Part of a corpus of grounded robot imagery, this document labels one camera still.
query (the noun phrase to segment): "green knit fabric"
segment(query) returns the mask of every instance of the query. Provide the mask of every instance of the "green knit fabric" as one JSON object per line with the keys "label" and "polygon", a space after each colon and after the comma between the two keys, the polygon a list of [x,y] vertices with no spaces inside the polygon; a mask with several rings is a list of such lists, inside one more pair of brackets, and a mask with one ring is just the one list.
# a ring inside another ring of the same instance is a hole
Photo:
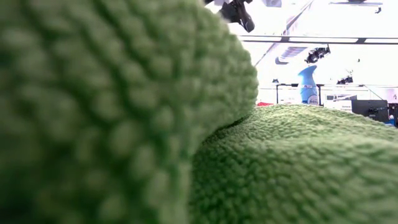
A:
{"label": "green knit fabric", "polygon": [[0,59],[2,224],[397,220],[398,132],[251,112],[249,53],[199,0],[2,0]]}

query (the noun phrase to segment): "green towel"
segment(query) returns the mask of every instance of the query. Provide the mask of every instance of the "green towel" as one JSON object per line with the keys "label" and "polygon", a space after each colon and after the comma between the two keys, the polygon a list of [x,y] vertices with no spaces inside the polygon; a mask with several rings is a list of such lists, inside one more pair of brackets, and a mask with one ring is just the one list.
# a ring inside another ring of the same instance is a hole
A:
{"label": "green towel", "polygon": [[199,0],[2,0],[0,58],[2,224],[397,221],[398,132],[253,111]]}

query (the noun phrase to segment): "white ceiling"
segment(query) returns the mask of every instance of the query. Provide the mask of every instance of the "white ceiling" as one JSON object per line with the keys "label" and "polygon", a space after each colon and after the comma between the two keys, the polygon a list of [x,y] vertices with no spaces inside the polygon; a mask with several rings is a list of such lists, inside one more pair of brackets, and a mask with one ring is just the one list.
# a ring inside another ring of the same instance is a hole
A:
{"label": "white ceiling", "polygon": [[[295,0],[295,4],[286,4],[293,0],[282,0],[282,8],[267,8],[260,0],[247,4],[256,28],[251,35],[280,35],[285,29],[286,20],[296,15],[300,8],[309,0]],[[370,0],[383,2],[382,12],[375,14],[377,7],[359,7],[330,5],[332,0],[315,0],[311,10],[306,12],[298,24],[294,35],[310,35],[320,37],[398,37],[398,29],[394,28],[398,21],[398,0]],[[210,6],[213,12],[220,6]],[[247,35],[238,24],[230,24],[229,28],[236,35]],[[270,43],[243,43],[250,51],[252,63],[256,64]],[[307,67],[303,61],[307,52],[298,55],[288,65],[276,65],[275,57],[281,50],[294,44],[280,44],[273,54],[267,55],[257,66],[260,83],[270,83],[273,78],[280,82],[295,83],[297,74]],[[354,70],[355,83],[398,85],[396,71],[396,54],[398,45],[331,45],[332,53],[319,61],[315,71],[317,83],[336,83],[337,79],[348,75],[346,70]]]}

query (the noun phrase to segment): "red object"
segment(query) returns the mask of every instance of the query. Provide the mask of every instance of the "red object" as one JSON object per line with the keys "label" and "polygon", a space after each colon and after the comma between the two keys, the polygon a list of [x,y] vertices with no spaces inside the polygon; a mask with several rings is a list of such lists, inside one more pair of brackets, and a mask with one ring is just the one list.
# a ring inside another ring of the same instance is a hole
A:
{"label": "red object", "polygon": [[257,104],[257,106],[269,106],[269,105],[273,105],[273,103],[260,102],[260,103]]}

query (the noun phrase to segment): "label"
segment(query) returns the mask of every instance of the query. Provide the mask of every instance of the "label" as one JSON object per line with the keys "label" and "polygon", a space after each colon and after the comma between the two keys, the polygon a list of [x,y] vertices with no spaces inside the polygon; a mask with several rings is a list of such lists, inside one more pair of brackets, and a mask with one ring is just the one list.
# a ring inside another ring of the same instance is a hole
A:
{"label": "label", "polygon": [[310,96],[308,98],[307,102],[310,105],[319,105],[318,96],[317,95]]}

